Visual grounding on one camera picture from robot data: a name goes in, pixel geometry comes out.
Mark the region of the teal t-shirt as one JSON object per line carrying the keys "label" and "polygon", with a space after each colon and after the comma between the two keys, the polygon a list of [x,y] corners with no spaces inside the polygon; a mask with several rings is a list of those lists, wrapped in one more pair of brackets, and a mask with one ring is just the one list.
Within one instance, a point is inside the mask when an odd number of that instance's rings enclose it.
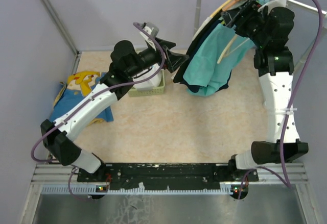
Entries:
{"label": "teal t-shirt", "polygon": [[232,70],[241,62],[254,43],[218,24],[204,40],[183,74],[187,91],[195,96],[210,96],[228,88]]}

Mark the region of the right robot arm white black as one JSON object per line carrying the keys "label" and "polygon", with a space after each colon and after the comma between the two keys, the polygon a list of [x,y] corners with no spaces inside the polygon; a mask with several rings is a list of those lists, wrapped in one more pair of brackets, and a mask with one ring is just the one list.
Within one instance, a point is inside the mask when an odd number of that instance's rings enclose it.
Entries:
{"label": "right robot arm white black", "polygon": [[266,140],[254,141],[250,150],[229,160],[228,175],[234,181],[245,177],[248,169],[267,163],[289,163],[309,151],[308,143],[300,139],[294,109],[289,105],[294,94],[294,62],[286,43],[294,27],[295,14],[286,3],[287,0],[271,0],[261,5],[246,0],[221,14],[228,28],[240,37],[249,38],[256,47],[253,62],[268,115]]}

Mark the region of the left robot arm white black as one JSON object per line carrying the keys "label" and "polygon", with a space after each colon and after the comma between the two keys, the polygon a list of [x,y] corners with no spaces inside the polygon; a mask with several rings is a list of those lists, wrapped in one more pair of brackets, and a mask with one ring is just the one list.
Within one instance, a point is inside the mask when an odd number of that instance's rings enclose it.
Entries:
{"label": "left robot arm white black", "polygon": [[106,177],[103,161],[95,154],[81,149],[74,141],[80,132],[106,108],[119,101],[136,84],[133,80],[141,72],[159,64],[159,69],[174,72],[188,55],[171,51],[175,43],[156,38],[154,46],[137,53],[128,40],[118,42],[110,55],[109,71],[94,89],[65,115],[40,125],[44,147],[61,165],[72,165],[88,172],[99,182]]}

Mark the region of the cream hanger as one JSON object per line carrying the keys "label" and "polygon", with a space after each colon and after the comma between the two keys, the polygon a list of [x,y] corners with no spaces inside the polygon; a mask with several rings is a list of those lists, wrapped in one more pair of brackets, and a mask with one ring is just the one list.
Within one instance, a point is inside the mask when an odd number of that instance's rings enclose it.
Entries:
{"label": "cream hanger", "polygon": [[229,56],[231,53],[236,51],[239,47],[241,47],[243,44],[245,44],[249,40],[248,38],[246,38],[243,42],[241,42],[239,45],[237,45],[234,49],[231,49],[232,45],[235,43],[235,41],[237,40],[238,37],[239,37],[238,35],[234,35],[232,37],[232,39],[229,41],[229,43],[226,45],[226,47],[221,52],[221,54],[217,60],[217,64],[219,64],[223,60],[223,58]]}

